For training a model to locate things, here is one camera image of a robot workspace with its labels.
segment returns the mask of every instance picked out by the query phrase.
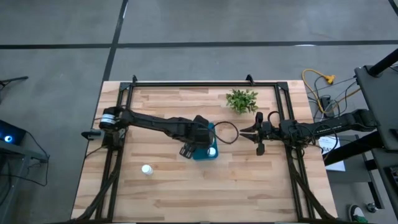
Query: green plant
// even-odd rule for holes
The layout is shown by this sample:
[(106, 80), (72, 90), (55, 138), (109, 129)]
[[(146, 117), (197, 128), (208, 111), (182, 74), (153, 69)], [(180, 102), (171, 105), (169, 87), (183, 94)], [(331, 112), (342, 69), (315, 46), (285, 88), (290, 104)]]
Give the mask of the green plant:
[(255, 112), (259, 107), (256, 106), (256, 96), (258, 93), (249, 90), (232, 90), (232, 94), (226, 95), (227, 106), (231, 107), (238, 114)]

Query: gray floor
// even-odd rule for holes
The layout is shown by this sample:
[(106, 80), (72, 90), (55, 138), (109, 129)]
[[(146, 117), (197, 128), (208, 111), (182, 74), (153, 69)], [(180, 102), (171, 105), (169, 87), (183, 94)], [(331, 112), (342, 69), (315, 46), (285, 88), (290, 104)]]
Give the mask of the gray floor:
[[(120, 5), (120, 0), (0, 0), (0, 31), (6, 34), (0, 44), (111, 43)], [(387, 39), (398, 39), (398, 16), (387, 0), (130, 0), (119, 42)], [(119, 49), (109, 79), (242, 80), (250, 73), (258, 80), (299, 80), (303, 69), (314, 68), (336, 75), (338, 82), (397, 47)], [(0, 50), (1, 79), (30, 76), (2, 92), (0, 118), (31, 131), (51, 155), (48, 186), (24, 183), (16, 223), (70, 217), (87, 145), (80, 133), (90, 128), (108, 54), (108, 49)], [(313, 83), (317, 76), (307, 77)], [(322, 94), (336, 97), (350, 83)], [(356, 108), (366, 108), (360, 93), (348, 100), (347, 111)], [(44, 169), (36, 169), (29, 177), (43, 175)], [(366, 184), (331, 187), (343, 219), (349, 203), (371, 200)], [(382, 194), (386, 209), (367, 217), (397, 223)]]

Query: electronic device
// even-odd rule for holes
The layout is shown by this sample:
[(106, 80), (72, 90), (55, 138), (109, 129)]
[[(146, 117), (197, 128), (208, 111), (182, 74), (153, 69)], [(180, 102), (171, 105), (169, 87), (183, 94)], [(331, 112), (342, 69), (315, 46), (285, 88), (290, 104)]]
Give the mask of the electronic device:
[(21, 145), (26, 131), (0, 120), (0, 140), (14, 145)]

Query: table leg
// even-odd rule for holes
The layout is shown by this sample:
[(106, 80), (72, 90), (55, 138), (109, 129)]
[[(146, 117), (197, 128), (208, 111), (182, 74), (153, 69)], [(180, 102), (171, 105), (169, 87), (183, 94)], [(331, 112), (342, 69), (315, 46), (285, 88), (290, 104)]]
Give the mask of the table leg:
[(350, 158), (351, 156), (362, 154), (371, 150), (372, 148), (380, 148), (383, 146), (384, 145), (381, 141), (379, 132), (375, 131), (356, 141), (345, 144), (344, 146), (341, 146), (337, 149), (330, 151), (329, 153), (324, 154), (323, 158), (326, 158), (326, 155), (329, 154), (329, 156), (327, 156), (324, 161), (325, 166), (334, 164), (339, 161), (343, 161), (347, 158)]

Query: wooden tabletop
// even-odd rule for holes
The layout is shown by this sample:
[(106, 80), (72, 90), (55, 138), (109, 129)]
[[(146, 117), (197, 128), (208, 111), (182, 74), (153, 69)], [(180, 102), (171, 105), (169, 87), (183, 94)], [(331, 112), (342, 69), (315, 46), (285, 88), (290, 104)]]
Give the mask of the wooden tabletop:
[[(312, 114), (302, 81), (287, 81), (295, 119), (312, 123)], [(104, 82), (96, 118), (104, 108), (115, 106), (120, 82)], [(210, 122), (230, 121), (238, 129), (254, 123), (254, 114), (238, 115), (226, 106), (231, 87), (145, 87), (135, 88), (135, 112), (161, 118), (193, 119), (197, 114)], [(273, 87), (250, 87), (258, 92), (258, 111), (266, 116), (277, 110)], [(285, 117), (287, 108), (284, 103)], [(279, 117), (271, 117), (277, 126)], [(217, 134), (232, 140), (231, 126), (216, 127)], [(285, 149), (279, 141), (264, 141), (266, 153), (256, 156), (256, 145), (239, 137), (232, 145), (218, 141), (220, 154), (213, 161), (197, 162), (178, 154), (183, 143), (164, 133), (130, 127), (126, 134), (114, 222), (273, 222), (296, 221)], [(88, 151), (101, 140), (89, 143)], [(98, 193), (106, 149), (88, 157), (81, 173), (72, 218), (82, 214)], [(318, 148), (305, 149), (305, 167), (310, 188), (336, 216), (328, 177)], [(154, 173), (146, 176), (141, 167), (149, 164)], [(302, 208), (306, 211), (303, 194)], [(105, 203), (103, 214), (106, 215)]]

